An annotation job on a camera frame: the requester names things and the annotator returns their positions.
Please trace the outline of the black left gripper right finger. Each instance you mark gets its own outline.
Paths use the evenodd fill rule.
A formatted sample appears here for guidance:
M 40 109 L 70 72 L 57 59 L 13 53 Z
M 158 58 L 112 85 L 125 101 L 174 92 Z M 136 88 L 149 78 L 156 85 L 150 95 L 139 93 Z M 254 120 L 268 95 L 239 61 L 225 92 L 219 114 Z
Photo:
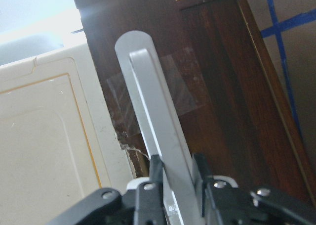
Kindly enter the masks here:
M 212 174 L 206 157 L 193 154 L 200 214 L 208 225 L 314 225 L 316 210 L 271 186 L 245 192 L 231 178 Z

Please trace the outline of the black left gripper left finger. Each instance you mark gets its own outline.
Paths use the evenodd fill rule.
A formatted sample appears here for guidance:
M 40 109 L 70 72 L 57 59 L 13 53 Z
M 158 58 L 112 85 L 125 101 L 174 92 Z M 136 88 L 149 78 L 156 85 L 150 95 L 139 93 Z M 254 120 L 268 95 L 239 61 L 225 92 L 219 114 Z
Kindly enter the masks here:
M 149 181 L 129 189 L 98 189 L 52 219 L 50 225 L 163 225 L 163 163 L 151 156 Z

